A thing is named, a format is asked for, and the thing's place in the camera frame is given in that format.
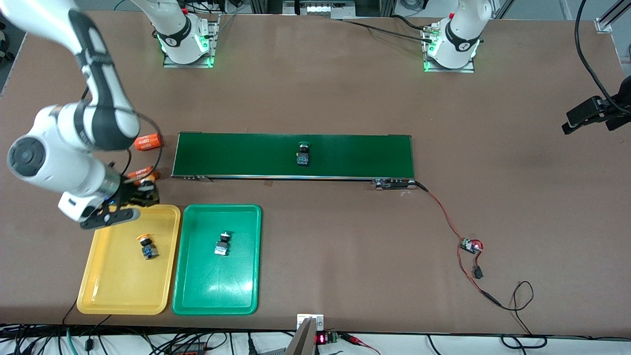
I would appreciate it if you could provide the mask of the green plastic tray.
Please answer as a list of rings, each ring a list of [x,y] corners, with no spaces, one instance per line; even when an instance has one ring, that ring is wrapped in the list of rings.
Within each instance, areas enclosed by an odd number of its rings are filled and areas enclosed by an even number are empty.
[[[172,311],[248,316],[258,306],[262,210],[256,204],[195,204],[183,211]],[[214,254],[231,231],[227,256]]]

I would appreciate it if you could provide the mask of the aluminium profile bar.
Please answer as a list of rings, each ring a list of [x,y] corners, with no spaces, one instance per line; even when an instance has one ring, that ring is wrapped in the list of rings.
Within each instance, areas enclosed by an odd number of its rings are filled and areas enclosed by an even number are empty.
[[[612,25],[631,10],[631,0],[616,0],[600,17],[595,18],[598,33],[611,33]]]

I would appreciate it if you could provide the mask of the conveyor motor bracket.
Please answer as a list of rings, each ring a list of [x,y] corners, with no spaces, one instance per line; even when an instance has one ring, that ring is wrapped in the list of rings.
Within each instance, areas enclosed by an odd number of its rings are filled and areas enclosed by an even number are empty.
[[[377,178],[371,181],[376,190],[400,190],[416,189],[417,184],[413,179]]]

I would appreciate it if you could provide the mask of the yellow plastic tray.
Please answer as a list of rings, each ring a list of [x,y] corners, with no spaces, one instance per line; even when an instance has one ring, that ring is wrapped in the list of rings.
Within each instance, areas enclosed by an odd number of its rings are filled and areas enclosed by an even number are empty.
[[[168,303],[181,213],[175,205],[140,210],[137,220],[95,231],[77,308],[84,314],[153,316]],[[139,235],[150,234],[159,256],[146,260]]]

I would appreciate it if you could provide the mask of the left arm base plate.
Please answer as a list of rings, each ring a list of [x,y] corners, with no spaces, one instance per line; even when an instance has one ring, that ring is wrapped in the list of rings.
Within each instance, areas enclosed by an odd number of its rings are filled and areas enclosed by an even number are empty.
[[[420,32],[428,43],[423,44],[424,72],[475,72],[474,58],[480,39],[454,45],[437,27],[424,27]]]

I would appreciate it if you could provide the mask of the green conveyor belt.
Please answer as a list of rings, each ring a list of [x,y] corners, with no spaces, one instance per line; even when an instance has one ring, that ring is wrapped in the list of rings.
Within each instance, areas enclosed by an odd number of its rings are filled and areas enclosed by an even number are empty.
[[[297,166],[300,142],[310,164]],[[413,179],[408,135],[318,135],[181,132],[171,176],[176,179]]]

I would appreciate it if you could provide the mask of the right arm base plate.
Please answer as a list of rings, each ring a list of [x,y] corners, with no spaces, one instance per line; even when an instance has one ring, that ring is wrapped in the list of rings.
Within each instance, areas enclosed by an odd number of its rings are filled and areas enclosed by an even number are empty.
[[[208,20],[187,14],[191,20],[191,32],[175,48],[175,56],[171,56],[173,49],[165,48],[161,42],[161,49],[164,54],[164,68],[212,68],[216,56],[216,47],[219,38],[219,25],[221,15]]]

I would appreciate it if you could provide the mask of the dark round floor object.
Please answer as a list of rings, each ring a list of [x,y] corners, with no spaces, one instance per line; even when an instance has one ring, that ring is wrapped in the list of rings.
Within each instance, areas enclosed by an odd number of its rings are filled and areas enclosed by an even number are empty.
[[[5,29],[6,25],[3,22],[0,22],[0,64],[14,61],[14,54],[9,51],[10,40],[4,33]]]

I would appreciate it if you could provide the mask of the red clip lead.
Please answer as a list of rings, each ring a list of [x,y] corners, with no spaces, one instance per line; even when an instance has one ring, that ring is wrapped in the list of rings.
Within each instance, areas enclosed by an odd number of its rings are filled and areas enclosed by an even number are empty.
[[[338,335],[340,337],[340,339],[342,339],[343,341],[349,342],[350,344],[354,345],[354,346],[359,346],[361,348],[367,348],[370,349],[372,351],[374,351],[377,355],[381,355],[381,353],[376,349],[373,348],[372,346],[366,344],[365,342],[361,341],[359,338],[350,335],[349,333],[344,333],[344,332],[338,332]]]

